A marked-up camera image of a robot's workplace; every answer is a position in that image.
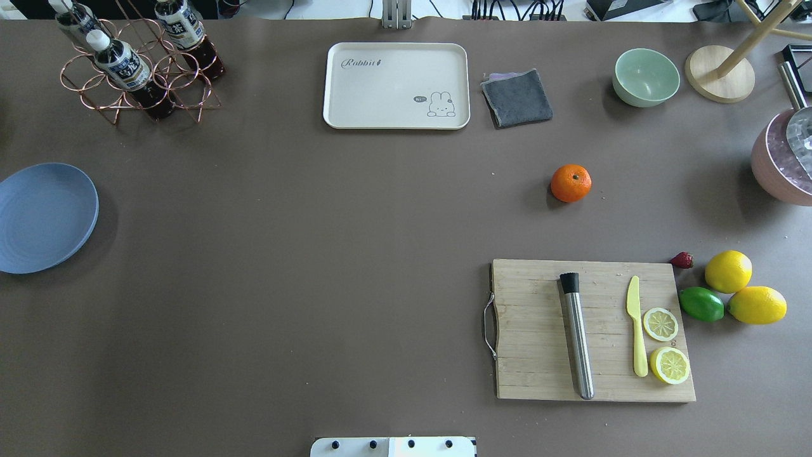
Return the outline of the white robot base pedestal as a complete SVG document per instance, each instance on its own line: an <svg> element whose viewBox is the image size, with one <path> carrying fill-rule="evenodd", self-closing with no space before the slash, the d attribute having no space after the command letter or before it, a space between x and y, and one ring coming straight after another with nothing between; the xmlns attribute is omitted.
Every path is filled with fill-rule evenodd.
<svg viewBox="0 0 812 457"><path fill-rule="evenodd" d="M474 437L323 437L314 441L310 456L476 456Z"/></svg>

